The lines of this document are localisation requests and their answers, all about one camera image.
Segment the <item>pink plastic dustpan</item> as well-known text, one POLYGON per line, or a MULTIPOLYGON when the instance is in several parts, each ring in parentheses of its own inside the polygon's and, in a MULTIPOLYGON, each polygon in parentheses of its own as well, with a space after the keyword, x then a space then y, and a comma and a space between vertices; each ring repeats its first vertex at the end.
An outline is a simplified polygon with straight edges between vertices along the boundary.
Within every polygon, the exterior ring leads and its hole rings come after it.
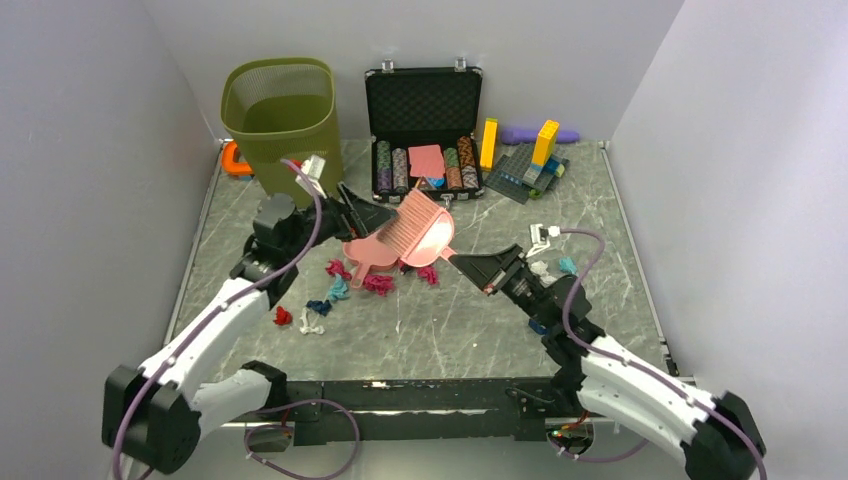
POLYGON ((350 285, 356 289, 364 286, 367 275, 391 270, 399 260, 399 255, 382 243, 377 233, 344 243, 342 251, 353 263, 350 285))

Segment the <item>pink plastic hand brush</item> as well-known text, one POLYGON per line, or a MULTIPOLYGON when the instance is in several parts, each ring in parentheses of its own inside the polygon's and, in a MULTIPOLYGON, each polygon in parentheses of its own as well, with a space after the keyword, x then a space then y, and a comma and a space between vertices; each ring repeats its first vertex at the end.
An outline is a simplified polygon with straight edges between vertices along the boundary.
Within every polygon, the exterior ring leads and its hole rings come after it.
POLYGON ((396 208, 397 216, 378 240, 412 267, 425 267, 455 254, 450 247, 455 224, 451 214, 423 192, 411 190, 396 208))

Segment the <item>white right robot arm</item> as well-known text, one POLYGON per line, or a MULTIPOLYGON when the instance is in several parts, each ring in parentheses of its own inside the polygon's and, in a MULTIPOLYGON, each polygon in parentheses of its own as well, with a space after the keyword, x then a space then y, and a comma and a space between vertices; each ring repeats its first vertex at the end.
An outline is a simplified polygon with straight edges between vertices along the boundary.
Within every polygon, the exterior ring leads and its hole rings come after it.
POLYGON ((521 247, 454 254, 449 263, 485 294, 502 293, 545 331, 541 343, 559 369, 553 406, 616 421, 682 465, 690 479, 766 478, 766 446, 747 403, 711 394, 643 362, 592 323, 582 278, 545 284, 521 247))

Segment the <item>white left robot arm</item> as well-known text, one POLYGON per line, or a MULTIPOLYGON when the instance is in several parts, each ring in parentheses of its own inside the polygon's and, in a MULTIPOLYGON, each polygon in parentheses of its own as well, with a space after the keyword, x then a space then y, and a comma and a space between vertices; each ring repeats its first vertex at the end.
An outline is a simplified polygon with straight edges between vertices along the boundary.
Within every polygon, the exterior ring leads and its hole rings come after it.
POLYGON ((286 194, 262 200, 242 256, 213 300, 140 366, 119 366, 110 373, 101 439, 115 454, 115 474, 121 455, 159 473, 174 473, 223 424, 249 412, 272 420, 289 408, 286 373, 258 360, 223 381, 204 380, 243 331, 279 303, 310 248, 329 239, 366 238, 397 216, 344 184, 338 192, 338 197, 317 194, 303 209, 286 194))

